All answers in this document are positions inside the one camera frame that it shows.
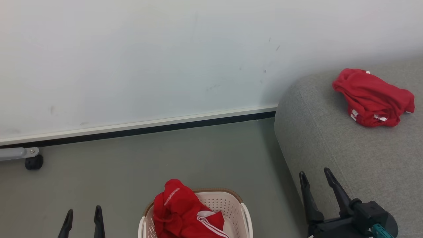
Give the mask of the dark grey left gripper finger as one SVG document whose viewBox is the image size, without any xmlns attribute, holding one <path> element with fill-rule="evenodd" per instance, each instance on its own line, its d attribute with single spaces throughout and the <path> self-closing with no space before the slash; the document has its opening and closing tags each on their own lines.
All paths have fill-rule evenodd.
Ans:
<svg viewBox="0 0 423 238">
<path fill-rule="evenodd" d="M 72 224 L 73 224 L 73 209 L 69 209 L 65 216 L 65 220 L 62 224 L 58 238 L 69 238 L 69 232 L 72 229 Z"/>
<path fill-rule="evenodd" d="M 105 237 L 105 228 L 104 228 L 104 219 L 102 215 L 102 208 L 100 205 L 96 206 L 94 214 L 94 238 L 106 238 Z"/>
</svg>

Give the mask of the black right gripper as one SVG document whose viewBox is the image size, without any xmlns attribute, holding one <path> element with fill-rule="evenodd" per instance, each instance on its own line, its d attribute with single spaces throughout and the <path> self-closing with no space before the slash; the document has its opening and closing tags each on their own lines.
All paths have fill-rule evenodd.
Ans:
<svg viewBox="0 0 423 238">
<path fill-rule="evenodd" d="M 339 217 L 325 219 L 316 206 L 305 172 L 299 173 L 300 188 L 308 223 L 308 238 L 397 238 L 399 228 L 393 216 L 375 201 L 351 200 L 329 168 L 324 168 L 339 206 Z"/>
</svg>

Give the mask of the red garment with white tags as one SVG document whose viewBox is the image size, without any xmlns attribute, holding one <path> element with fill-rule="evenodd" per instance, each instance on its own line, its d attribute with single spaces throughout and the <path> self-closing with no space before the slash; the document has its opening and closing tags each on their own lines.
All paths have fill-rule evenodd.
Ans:
<svg viewBox="0 0 423 238">
<path fill-rule="evenodd" d="M 414 113 L 414 95 L 410 91 L 366 70 L 342 70 L 332 88 L 344 96 L 349 116 L 367 128 L 395 127 L 403 114 Z"/>
</svg>

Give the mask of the grey fabric sofa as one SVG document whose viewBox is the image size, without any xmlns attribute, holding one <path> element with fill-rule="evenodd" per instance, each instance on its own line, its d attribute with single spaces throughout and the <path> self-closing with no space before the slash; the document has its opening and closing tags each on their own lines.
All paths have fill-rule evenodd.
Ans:
<svg viewBox="0 0 423 238">
<path fill-rule="evenodd" d="M 332 88 L 340 70 L 295 81 L 276 110 L 275 134 L 295 186 L 304 171 L 325 218 L 339 216 L 324 168 L 348 195 L 376 201 L 396 220 L 398 238 L 423 238 L 423 56 L 364 69 L 415 96 L 413 114 L 393 127 L 366 128 L 347 114 L 344 96 Z"/>
</svg>

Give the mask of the black caster wheel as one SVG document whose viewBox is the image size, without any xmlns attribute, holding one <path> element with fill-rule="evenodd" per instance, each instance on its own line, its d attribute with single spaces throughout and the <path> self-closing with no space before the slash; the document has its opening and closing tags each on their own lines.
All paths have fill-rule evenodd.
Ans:
<svg viewBox="0 0 423 238">
<path fill-rule="evenodd" d="M 36 155 L 25 159 L 25 168 L 27 170 L 39 170 L 43 166 L 44 158 L 42 155 Z"/>
</svg>

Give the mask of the red garment with white stripes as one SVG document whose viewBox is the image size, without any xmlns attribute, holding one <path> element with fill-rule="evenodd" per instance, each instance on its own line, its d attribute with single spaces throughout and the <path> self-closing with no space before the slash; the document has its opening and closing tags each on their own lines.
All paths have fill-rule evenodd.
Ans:
<svg viewBox="0 0 423 238">
<path fill-rule="evenodd" d="M 153 220 L 157 238 L 230 238 L 222 212 L 213 212 L 178 179 L 155 197 Z"/>
</svg>

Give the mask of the grey metal stand leg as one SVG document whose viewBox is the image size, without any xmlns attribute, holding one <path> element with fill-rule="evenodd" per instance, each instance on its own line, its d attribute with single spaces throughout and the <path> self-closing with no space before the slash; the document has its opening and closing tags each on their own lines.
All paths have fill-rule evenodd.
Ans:
<svg viewBox="0 0 423 238">
<path fill-rule="evenodd" d="M 0 161 L 33 158 L 39 154 L 38 147 L 2 148 L 0 149 Z"/>
</svg>

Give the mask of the white perforated plastic laundry basket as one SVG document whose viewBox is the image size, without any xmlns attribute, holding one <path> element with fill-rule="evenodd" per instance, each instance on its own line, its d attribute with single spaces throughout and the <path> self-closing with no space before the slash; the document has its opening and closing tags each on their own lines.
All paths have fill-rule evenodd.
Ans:
<svg viewBox="0 0 423 238">
<path fill-rule="evenodd" d="M 193 191 L 200 202 L 213 212 L 222 212 L 225 220 L 223 231 L 230 238 L 253 238 L 250 213 L 237 193 L 226 188 L 204 188 Z M 146 207 L 139 222 L 137 238 L 157 238 L 153 207 L 153 202 Z"/>
</svg>

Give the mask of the black and white wall baseboard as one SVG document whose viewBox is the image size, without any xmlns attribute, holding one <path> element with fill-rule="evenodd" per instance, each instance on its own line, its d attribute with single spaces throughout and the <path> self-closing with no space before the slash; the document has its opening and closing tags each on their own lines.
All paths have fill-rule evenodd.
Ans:
<svg viewBox="0 0 423 238">
<path fill-rule="evenodd" d="M 277 105 L 225 110 L 198 115 L 125 123 L 112 126 L 83 128 L 71 131 L 0 139 L 0 148 L 46 147 L 53 145 L 129 137 L 163 131 L 197 128 L 228 123 L 260 120 L 275 116 Z"/>
</svg>

